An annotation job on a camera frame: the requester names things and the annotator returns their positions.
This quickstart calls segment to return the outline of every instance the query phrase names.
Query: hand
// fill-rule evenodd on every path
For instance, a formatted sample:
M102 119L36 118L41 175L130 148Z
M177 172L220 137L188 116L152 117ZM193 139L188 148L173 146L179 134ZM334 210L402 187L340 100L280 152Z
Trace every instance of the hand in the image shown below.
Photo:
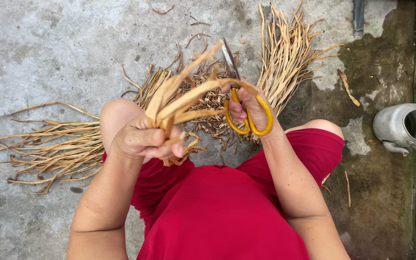
M179 136L181 130L174 126L170 138ZM148 128L146 115L141 115L127 123L112 141L110 153L124 156L124 159L136 159L143 156L167 159L173 156L182 157L184 141L171 146L161 146L165 141L165 131Z
M272 111L272 107L269 104L269 101L266 98L266 96L264 96L263 90L254 85L251 85L251 86L258 91L258 95L264 101L266 101L266 103L268 104L269 108ZM230 85L225 85L221 90L222 93L227 93L230 91L231 91ZM229 102L230 115L233 117L233 120L239 124L242 124L243 119L248 119L247 114L246 114L246 108L248 108L248 110L250 111L251 119L253 120L253 123L255 124L256 128L259 131L263 131L264 129L266 129L267 123L268 123L267 115L263 107L256 101L256 98L252 94L248 93L246 89L244 88L240 88L240 90L237 91L237 97L239 98L240 103L234 102L232 98L231 98L231 102Z

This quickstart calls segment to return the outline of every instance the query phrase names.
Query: red dress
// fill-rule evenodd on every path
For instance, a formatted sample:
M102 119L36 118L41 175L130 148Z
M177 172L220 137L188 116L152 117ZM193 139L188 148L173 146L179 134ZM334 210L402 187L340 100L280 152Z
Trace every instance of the red dress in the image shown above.
M320 129L286 136L320 187L341 161L343 139ZM309 259L284 219L263 151L235 169L152 159L131 204L146 226L137 259Z

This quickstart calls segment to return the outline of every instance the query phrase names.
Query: kettle spout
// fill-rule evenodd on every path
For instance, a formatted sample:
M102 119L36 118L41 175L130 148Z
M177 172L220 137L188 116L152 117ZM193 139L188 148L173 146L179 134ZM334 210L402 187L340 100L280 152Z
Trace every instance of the kettle spout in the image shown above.
M383 141L384 148L390 152L394 153L402 153L404 156L407 156L409 154L409 151L407 149L397 147L395 143L390 141Z

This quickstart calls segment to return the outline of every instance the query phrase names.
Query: leg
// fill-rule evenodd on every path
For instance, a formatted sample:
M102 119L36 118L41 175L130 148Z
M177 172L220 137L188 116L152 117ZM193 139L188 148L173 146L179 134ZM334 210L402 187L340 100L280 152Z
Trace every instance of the leg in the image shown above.
M296 155L320 187L322 181L341 161L343 133L335 124L319 119L288 129L285 134ZM263 185L280 210L274 182L263 151L243 162L237 169Z
M290 129L285 130L285 133L289 133L291 131L295 131L299 129L306 129L306 128L316 128L316 129L326 130L330 133L334 133L335 135L341 137L341 139L344 140L344 136L343 136L343 133L341 132L341 128L339 128L336 124L330 121L324 120L324 119L316 119L313 121L309 121L305 123L304 125L292 127Z

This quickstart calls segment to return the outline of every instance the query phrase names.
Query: woman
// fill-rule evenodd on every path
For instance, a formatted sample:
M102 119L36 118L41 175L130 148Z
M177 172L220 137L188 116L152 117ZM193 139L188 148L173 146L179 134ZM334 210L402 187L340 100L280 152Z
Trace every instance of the woman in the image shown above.
M242 122L248 107L263 130L261 106L244 89L238 96L241 104L229 105L234 120ZM128 259L130 205L146 226L138 259L349 259L319 189L341 161L344 137L333 123L284 132L274 116L260 137L263 151L235 169L190 160L164 167L159 158L181 157L183 143L160 147L164 131L147 126L128 99L102 108L104 166L78 204L68 259Z

